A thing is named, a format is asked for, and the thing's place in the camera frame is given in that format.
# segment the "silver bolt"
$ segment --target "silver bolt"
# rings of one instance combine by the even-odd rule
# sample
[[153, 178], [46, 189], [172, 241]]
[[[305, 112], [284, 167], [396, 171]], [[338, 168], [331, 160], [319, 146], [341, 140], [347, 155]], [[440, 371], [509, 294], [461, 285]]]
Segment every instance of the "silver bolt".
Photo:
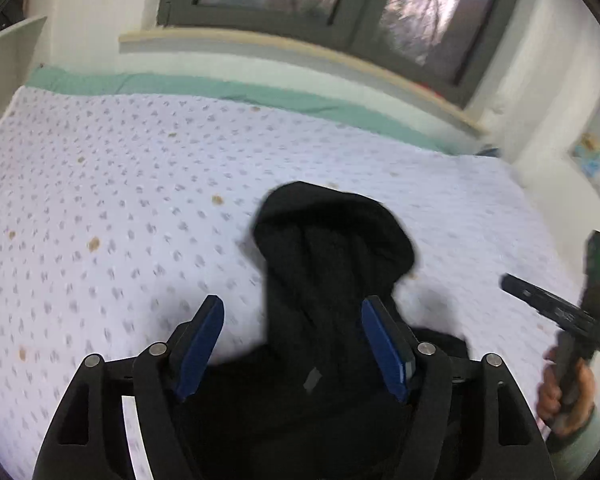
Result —
[[87, 368], [93, 368], [94, 366], [97, 366], [100, 363], [100, 356], [96, 355], [96, 354], [91, 354], [89, 356], [86, 357], [86, 359], [84, 360], [84, 365]]
[[149, 346], [149, 354], [151, 355], [162, 355], [167, 351], [167, 345], [164, 343], [154, 343]]
[[487, 362], [491, 366], [500, 366], [502, 364], [502, 357], [497, 354], [487, 354]]
[[433, 355], [436, 353], [436, 347], [432, 343], [420, 343], [418, 345], [418, 352], [424, 355]]

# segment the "human hand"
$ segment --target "human hand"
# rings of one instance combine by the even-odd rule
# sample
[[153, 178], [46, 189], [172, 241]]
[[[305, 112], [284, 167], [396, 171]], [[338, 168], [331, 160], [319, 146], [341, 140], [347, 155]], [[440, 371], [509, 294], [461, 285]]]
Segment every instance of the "human hand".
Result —
[[[562, 391], [555, 377], [555, 353], [556, 348], [551, 348], [544, 355], [544, 359], [551, 362], [544, 368], [542, 384], [538, 387], [536, 412], [545, 422], [552, 420], [560, 412]], [[596, 378], [583, 359], [576, 365], [576, 380], [580, 389], [580, 397], [571, 410], [564, 427], [554, 431], [561, 438], [567, 437], [582, 428], [589, 420], [593, 410], [596, 396]]]

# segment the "clothing sleeve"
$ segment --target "clothing sleeve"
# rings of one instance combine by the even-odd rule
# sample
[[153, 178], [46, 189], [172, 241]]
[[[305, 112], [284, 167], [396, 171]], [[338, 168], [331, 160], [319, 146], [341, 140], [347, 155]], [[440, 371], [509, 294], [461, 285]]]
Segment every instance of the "clothing sleeve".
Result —
[[553, 433], [546, 441], [557, 480], [576, 480], [600, 450], [600, 416], [593, 409], [588, 423], [561, 439]]

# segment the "gray window frame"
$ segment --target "gray window frame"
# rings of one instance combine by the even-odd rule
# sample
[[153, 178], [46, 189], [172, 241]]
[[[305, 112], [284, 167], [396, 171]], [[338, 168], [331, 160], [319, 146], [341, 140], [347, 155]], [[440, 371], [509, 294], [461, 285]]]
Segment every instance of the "gray window frame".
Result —
[[388, 0], [338, 0], [326, 24], [275, 10], [202, 6], [197, 0], [160, 0], [159, 25], [236, 28], [285, 36], [338, 50], [387, 68], [465, 107], [471, 100], [506, 31], [517, 0], [493, 0], [486, 19], [464, 59], [455, 81], [449, 82], [375, 40]]

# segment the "bed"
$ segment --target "bed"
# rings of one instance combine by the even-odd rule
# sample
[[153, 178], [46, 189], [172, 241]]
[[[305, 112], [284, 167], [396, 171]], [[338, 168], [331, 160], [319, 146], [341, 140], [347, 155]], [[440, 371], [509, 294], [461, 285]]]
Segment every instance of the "bed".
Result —
[[[555, 327], [498, 288], [504, 272], [576, 301], [539, 214], [497, 158], [454, 155], [388, 118], [308, 94], [200, 78], [37, 70], [0, 120], [0, 462], [29, 479], [85, 355], [136, 355], [207, 294], [212, 361], [262, 341], [250, 222], [295, 180], [390, 209], [418, 252], [394, 297], [415, 326], [496, 352], [533, 407]], [[132, 399], [132, 461], [151, 478]]]

